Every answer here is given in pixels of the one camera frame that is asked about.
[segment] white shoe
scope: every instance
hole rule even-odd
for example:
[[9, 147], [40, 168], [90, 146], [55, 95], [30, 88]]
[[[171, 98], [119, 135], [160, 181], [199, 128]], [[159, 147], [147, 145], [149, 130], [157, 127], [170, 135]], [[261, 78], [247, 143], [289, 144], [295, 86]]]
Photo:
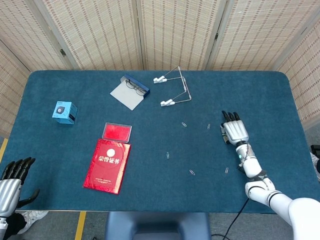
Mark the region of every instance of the white shoe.
[[18, 234], [25, 233], [32, 224], [34, 224], [37, 220], [43, 219], [48, 214], [48, 212], [49, 211], [26, 211], [22, 213], [21, 215], [24, 217], [26, 225], [18, 232]]

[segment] eyeglasses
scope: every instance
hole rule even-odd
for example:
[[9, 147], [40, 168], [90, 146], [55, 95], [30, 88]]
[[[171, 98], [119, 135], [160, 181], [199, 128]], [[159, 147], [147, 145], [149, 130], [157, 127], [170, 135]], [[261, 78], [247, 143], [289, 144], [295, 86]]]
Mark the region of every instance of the eyeglasses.
[[137, 85], [135, 85], [133, 82], [131, 82], [129, 79], [125, 80], [125, 84], [128, 88], [130, 89], [135, 89], [136, 94], [140, 95], [140, 96], [144, 96], [146, 94], [146, 90], [138, 87]]

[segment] white clip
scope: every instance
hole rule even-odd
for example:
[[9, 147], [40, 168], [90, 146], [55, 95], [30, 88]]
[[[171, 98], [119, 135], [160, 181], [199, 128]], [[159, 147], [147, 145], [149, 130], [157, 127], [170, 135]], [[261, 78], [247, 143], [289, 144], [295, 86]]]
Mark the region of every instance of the white clip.
[[174, 105], [174, 104], [175, 104], [175, 102], [172, 99], [169, 99], [168, 101], [160, 102], [161, 107], [171, 106], [171, 105]]
[[165, 78], [165, 76], [161, 76], [161, 77], [159, 77], [159, 78], [155, 77], [155, 78], [153, 79], [153, 83], [154, 83], [154, 84], [164, 83], [164, 82], [166, 82], [166, 81], [167, 81], [167, 79]]

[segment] black cable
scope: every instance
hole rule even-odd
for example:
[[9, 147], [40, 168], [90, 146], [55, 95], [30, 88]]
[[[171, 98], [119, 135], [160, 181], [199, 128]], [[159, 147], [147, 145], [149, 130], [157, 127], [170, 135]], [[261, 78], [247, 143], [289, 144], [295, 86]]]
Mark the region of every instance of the black cable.
[[228, 233], [229, 233], [232, 225], [235, 223], [235, 221], [237, 220], [237, 218], [239, 217], [239, 215], [240, 215], [240, 214], [242, 213], [242, 211], [244, 210], [244, 208], [245, 208], [245, 206], [247, 205], [248, 201], [249, 201], [249, 198], [247, 198], [247, 200], [246, 200], [245, 203], [243, 204], [241, 210], [238, 212], [238, 214], [236, 215], [236, 217], [233, 219], [232, 223], [231, 223], [230, 226], [228, 227], [228, 230], [226, 231], [226, 233], [225, 233], [224, 236], [223, 236], [222, 234], [212, 234], [211, 237], [212, 237], [212, 236], [221, 236], [221, 237], [223, 237], [222, 240], [225, 240], [225, 239], [230, 240], [229, 238], [227, 238], [227, 235], [228, 235]]

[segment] yellow floor line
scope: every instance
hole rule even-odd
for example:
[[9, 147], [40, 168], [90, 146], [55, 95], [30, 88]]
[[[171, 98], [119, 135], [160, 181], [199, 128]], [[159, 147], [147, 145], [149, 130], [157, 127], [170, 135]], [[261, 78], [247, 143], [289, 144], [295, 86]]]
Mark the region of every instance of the yellow floor line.
[[81, 211], [79, 215], [78, 226], [76, 227], [75, 238], [74, 240], [81, 240], [82, 232], [84, 231], [85, 220], [86, 220], [86, 211]]
[[6, 147], [7, 147], [7, 143], [8, 143], [8, 139], [3, 139], [3, 143], [2, 143], [2, 146], [0, 148], [0, 163], [1, 163], [1, 160], [2, 160], [2, 157], [4, 156], [4, 153], [5, 153], [5, 150], [6, 150]]

